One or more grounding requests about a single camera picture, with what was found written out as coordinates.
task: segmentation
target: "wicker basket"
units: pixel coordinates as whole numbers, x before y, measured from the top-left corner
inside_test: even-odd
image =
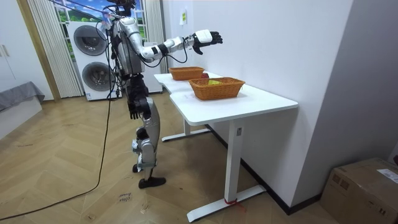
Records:
[[[209,85],[209,80],[221,82]],[[201,100],[215,100],[236,97],[244,81],[235,78],[201,78],[189,80],[197,98]]]
[[[174,80],[190,80],[200,78],[205,71],[201,67],[182,67],[182,68],[169,68]]]

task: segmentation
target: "stacked washer and dryer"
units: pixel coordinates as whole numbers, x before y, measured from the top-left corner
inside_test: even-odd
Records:
[[[101,26],[98,24],[97,29],[95,22],[67,22],[73,53],[89,101],[106,99],[110,89],[113,90],[111,98],[116,98],[116,90],[121,90],[113,74],[109,75],[105,54],[106,36],[101,31]],[[109,62],[114,67],[114,61],[110,59]]]

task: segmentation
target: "table leg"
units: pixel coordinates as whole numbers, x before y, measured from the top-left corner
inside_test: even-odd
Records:
[[[241,164],[243,131],[243,120],[236,119],[229,121],[228,155],[226,163],[224,199],[188,212],[187,217],[189,222],[193,222],[201,217],[232,205],[225,203],[225,201],[233,202],[236,200],[237,202],[240,202],[266,191],[263,186],[257,185],[240,193],[236,193],[238,189],[239,167]]]
[[[176,140],[176,139],[181,139],[181,138],[185,138],[185,137],[189,137],[189,136],[194,136],[197,134],[203,134],[203,133],[210,132],[210,130],[207,128],[197,130],[197,131],[191,131],[191,126],[187,123],[187,121],[185,119],[183,119],[183,125],[184,125],[184,133],[162,137],[162,141],[166,142],[166,141],[170,141],[170,140]]]

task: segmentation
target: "white wall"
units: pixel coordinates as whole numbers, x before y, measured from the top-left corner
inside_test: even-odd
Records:
[[[164,14],[164,24],[165,24],[165,34],[166,39],[174,37],[186,37],[193,34],[193,8],[192,1],[173,1],[173,0],[163,0],[163,14]],[[180,14],[183,9],[187,10],[187,24],[180,24]],[[193,54],[195,52],[191,47],[187,49],[188,61],[185,64],[175,62],[173,59],[168,58],[169,68],[172,67],[187,67],[193,66]],[[172,53],[173,57],[179,61],[185,60],[184,51]]]
[[[15,78],[32,81],[44,93],[44,100],[53,100],[50,86],[16,0],[2,1],[0,44],[7,47],[10,55],[7,61]]]
[[[355,0],[293,204],[323,190],[332,168],[388,159],[398,141],[398,1]]]
[[[248,118],[243,142],[243,159],[291,205],[352,1],[164,1],[169,14],[176,4],[192,4],[193,31],[224,38],[195,65],[298,101],[298,110]],[[227,141],[228,126],[213,127]]]

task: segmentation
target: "herringbone floor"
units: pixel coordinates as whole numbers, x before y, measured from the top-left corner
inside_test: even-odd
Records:
[[[152,96],[161,117],[160,136],[182,133],[182,118],[169,95]],[[95,186],[103,146],[107,101],[84,97],[43,105],[43,111],[0,140],[0,217],[26,212]],[[3,223],[188,223],[186,213],[223,198],[226,150],[212,134],[160,143],[154,176],[161,187],[138,189],[126,99],[111,103],[108,142],[99,187],[61,205]],[[239,190],[256,185],[241,168]],[[319,204],[291,216],[262,194],[197,223],[336,223]]]

